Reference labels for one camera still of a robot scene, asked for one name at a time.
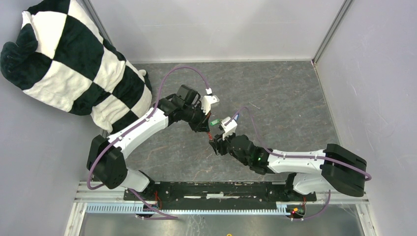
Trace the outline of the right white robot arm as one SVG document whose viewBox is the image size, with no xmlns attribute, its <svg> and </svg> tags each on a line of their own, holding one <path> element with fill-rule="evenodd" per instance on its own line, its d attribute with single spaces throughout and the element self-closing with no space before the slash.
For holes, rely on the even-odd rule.
<svg viewBox="0 0 417 236">
<path fill-rule="evenodd" d="M 216 135 L 209 140 L 217 155 L 229 154 L 257 174 L 288 173 L 284 195 L 291 201 L 317 191 L 364 195 L 367 162 L 338 144 L 308 152 L 284 152 L 256 146 L 245 135 Z"/>
</svg>

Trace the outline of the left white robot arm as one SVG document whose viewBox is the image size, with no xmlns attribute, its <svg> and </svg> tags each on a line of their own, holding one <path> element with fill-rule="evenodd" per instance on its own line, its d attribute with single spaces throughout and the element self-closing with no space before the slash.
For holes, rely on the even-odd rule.
<svg viewBox="0 0 417 236">
<path fill-rule="evenodd" d="M 205 96 L 182 85 L 177 93 L 158 100 L 139 120 L 105 138 L 96 136 L 87 160 L 89 174 L 108 189 L 125 187 L 136 190 L 142 200 L 154 196 L 153 180 L 141 171 L 128 168 L 126 159 L 144 141 L 175 122 L 187 122 L 194 132 L 209 132 L 211 108 L 219 102 L 207 89 Z"/>
</svg>

